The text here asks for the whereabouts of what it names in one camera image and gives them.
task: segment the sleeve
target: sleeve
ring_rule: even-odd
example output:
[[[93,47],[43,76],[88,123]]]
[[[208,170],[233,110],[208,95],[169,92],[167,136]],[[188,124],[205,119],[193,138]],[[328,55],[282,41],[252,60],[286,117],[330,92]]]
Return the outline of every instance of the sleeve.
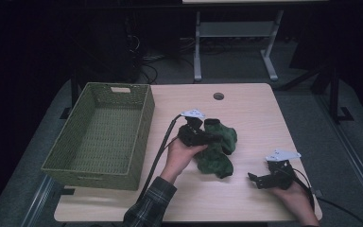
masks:
[[[176,190],[173,184],[157,177],[144,197],[126,212],[122,226],[161,226],[164,212]]]

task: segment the dark green fabric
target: dark green fabric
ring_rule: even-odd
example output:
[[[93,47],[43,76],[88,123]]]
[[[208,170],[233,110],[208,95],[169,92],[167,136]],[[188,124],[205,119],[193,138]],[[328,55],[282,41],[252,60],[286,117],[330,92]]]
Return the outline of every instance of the dark green fabric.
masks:
[[[206,119],[204,121],[204,129],[206,132],[220,134],[223,136],[221,142],[222,150],[225,154],[231,155],[235,150],[237,142],[237,132],[233,128],[229,128],[220,123],[219,119]]]
[[[215,173],[220,179],[232,176],[233,164],[223,153],[220,143],[208,145],[208,148],[194,156],[199,170],[204,174]]]

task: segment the person's left hand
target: person's left hand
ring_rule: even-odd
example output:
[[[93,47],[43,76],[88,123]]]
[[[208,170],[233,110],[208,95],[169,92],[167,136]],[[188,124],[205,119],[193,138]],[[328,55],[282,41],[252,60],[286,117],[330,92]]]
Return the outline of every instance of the person's left hand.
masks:
[[[166,165],[161,173],[161,177],[170,183],[174,183],[176,178],[188,166],[194,155],[207,147],[207,145],[187,147],[180,139],[175,139],[169,145]]]

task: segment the hand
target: hand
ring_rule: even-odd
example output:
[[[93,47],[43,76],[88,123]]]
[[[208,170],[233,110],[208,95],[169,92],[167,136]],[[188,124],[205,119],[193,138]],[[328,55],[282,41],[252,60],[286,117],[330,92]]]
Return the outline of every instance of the hand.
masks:
[[[302,226],[320,226],[307,194],[298,183],[293,182],[287,190],[274,187],[269,191],[284,203],[285,207],[297,218]]]
[[[193,159],[193,156],[207,147],[207,145],[187,147],[180,139],[175,139],[169,145],[166,165],[161,177],[170,183],[174,183]]]

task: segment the basket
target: basket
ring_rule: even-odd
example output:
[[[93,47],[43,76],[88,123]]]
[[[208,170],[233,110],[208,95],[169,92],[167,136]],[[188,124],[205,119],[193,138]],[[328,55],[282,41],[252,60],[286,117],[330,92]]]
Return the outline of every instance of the basket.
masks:
[[[149,85],[87,83],[42,171],[66,185],[137,190],[154,108]]]

